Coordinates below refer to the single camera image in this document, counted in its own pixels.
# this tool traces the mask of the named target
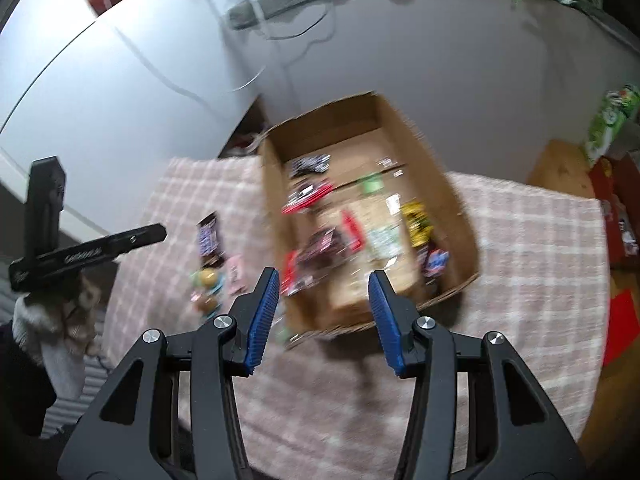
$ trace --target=pink plaid tablecloth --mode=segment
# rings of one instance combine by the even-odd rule
[[[600,206],[481,176],[449,173],[478,238],[481,276],[459,306],[430,310],[454,332],[503,332],[578,438],[600,374],[609,269]],[[104,350],[117,364],[147,328],[195,329],[189,275],[198,267],[196,224],[220,215],[225,249],[243,254],[249,285],[273,265],[257,157],[172,161],[141,224],[162,222],[164,243],[120,265],[107,310]],[[228,298],[225,308],[233,298]],[[376,332],[310,339],[290,351],[267,344],[262,365],[234,381],[250,463],[286,479],[392,478],[414,382],[400,381],[378,352]],[[468,420],[458,381],[454,470],[462,468]],[[188,381],[180,382],[188,420]]]

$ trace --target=black bracket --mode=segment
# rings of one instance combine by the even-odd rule
[[[166,230],[153,224],[59,249],[60,212],[64,205],[66,175],[51,156],[31,165],[24,217],[24,257],[9,266],[15,292],[32,292],[72,282],[86,266],[108,262],[133,249],[162,242]]]
[[[232,377],[253,372],[247,341],[256,337],[256,322],[264,321],[268,332],[279,286],[276,270],[264,269],[255,290],[237,298],[228,315],[194,332],[143,333],[78,422],[58,463],[60,477],[250,479]],[[191,372],[195,477],[178,458],[181,371]]]
[[[401,378],[416,379],[396,480],[584,477],[571,433],[503,334],[449,332],[396,296],[382,270],[370,277],[369,297],[383,298],[372,309],[387,361]],[[468,375],[468,452],[466,467],[451,474],[457,373]]]

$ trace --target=floor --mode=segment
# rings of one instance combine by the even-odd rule
[[[593,198],[587,162],[580,149],[552,140],[527,180],[532,186]],[[629,288],[640,319],[640,288],[636,273],[612,270],[610,296]],[[602,369],[591,415],[584,428],[580,449],[588,465],[613,460],[640,436],[640,337],[615,361]]]

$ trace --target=black cable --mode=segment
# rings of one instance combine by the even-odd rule
[[[102,357],[100,357],[99,355],[97,355],[95,357],[95,359],[98,361],[98,364],[100,365],[100,368],[102,368],[105,372],[107,372],[108,374],[111,373],[111,368],[109,368],[106,364],[104,364],[102,362]]]
[[[293,40],[294,38],[299,38],[303,34],[306,34],[308,31],[310,31],[312,28],[314,28],[322,20],[324,20],[324,18],[327,16],[327,14],[329,13],[330,8],[333,7],[333,5],[334,5],[333,2],[327,3],[326,4],[326,9],[322,13],[322,15],[317,20],[315,20],[311,25],[309,25],[305,30],[303,30],[302,32],[298,32],[297,34],[291,34],[290,36],[265,36],[265,38],[267,40],[270,40],[270,41],[274,41],[274,40]]]

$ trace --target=white wall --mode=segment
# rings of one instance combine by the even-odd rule
[[[32,160],[59,156],[66,207],[98,230],[125,230],[169,159],[218,155],[255,98],[231,90],[250,78],[206,0],[124,0],[42,73],[0,148],[22,192]]]
[[[273,18],[273,33],[304,30],[323,10]],[[584,139],[604,92],[640,83],[638,57],[580,12],[542,0],[335,0],[300,38],[241,35],[254,68],[270,62],[258,84],[274,120],[297,113],[296,100],[309,110],[376,90],[449,169],[519,181],[549,139]]]

